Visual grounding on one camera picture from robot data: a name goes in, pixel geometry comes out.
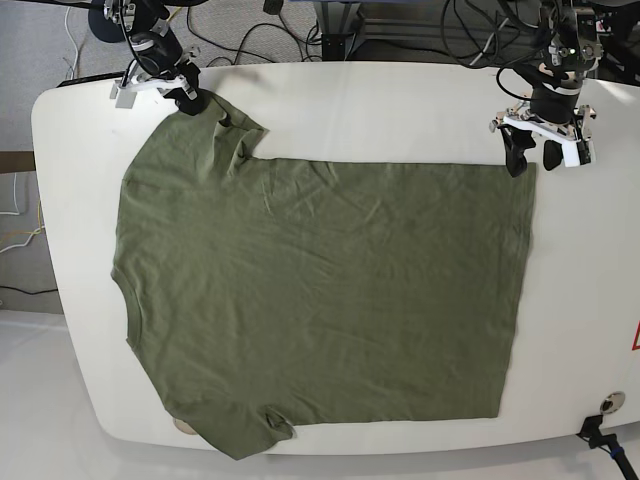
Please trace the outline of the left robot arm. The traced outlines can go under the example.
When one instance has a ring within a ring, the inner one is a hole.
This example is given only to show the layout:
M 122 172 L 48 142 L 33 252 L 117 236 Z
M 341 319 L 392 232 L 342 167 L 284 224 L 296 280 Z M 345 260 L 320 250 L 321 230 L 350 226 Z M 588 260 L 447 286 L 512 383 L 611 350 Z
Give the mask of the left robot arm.
M 497 77 L 509 69 L 530 87 L 527 96 L 507 88 L 502 91 L 517 104 L 497 114 L 490 129 L 499 131 L 510 176 L 528 167 L 525 152 L 544 140 L 543 166 L 579 167 L 595 160 L 591 123 L 593 107 L 579 103 L 587 74 L 598 67 L 602 46 L 595 10 L 586 2 L 542 1 L 538 23 L 523 22 L 505 1 L 499 3 L 507 19 L 533 36 L 532 51 L 508 62 Z

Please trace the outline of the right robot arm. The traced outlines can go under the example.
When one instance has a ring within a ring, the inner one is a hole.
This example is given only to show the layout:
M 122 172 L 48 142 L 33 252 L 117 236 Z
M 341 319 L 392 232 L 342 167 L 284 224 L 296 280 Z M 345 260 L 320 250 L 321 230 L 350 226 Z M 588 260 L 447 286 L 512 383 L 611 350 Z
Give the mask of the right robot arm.
M 106 1 L 104 17 L 120 28 L 132 61 L 116 80 L 110 99 L 120 109 L 133 107 L 137 95 L 156 90 L 179 111 L 195 116 L 207 105 L 199 88 L 195 49 L 185 50 L 170 26 L 171 7 L 197 6 L 197 1 Z

